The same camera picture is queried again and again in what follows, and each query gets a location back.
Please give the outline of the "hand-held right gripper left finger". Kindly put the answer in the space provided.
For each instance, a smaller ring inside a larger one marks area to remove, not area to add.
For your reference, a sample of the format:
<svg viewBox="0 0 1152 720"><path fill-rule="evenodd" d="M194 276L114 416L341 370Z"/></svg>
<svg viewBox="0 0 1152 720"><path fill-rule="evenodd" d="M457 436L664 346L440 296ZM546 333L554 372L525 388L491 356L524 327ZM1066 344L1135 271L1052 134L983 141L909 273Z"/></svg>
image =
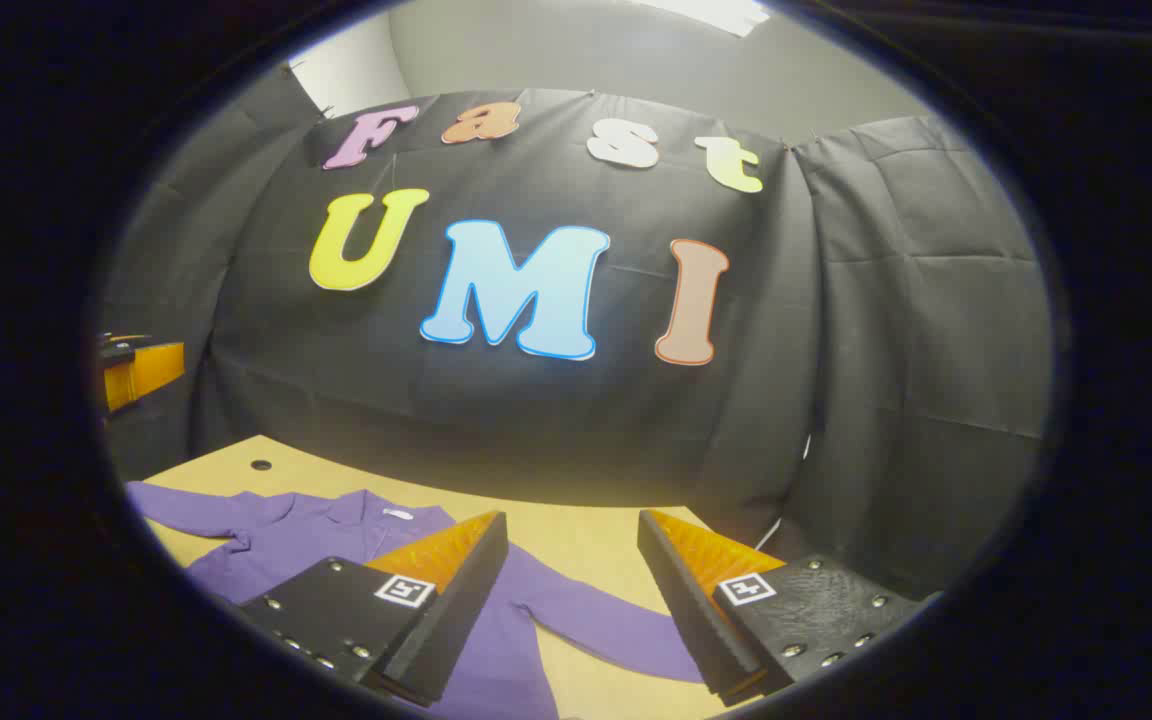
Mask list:
<svg viewBox="0 0 1152 720"><path fill-rule="evenodd" d="M248 628L348 688L442 700L509 550L505 511L362 562L325 558L238 602Z"/></svg>

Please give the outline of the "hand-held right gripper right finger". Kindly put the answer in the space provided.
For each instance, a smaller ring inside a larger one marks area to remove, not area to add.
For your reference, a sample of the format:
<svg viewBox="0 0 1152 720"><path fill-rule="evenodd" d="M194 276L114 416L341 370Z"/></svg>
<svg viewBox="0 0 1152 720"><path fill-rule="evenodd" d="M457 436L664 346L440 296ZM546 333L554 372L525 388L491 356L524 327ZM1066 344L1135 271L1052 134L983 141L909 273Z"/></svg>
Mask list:
<svg viewBox="0 0 1152 720"><path fill-rule="evenodd" d="M641 511L637 547L727 707L858 659L927 606L831 556L786 562L667 511Z"/></svg>

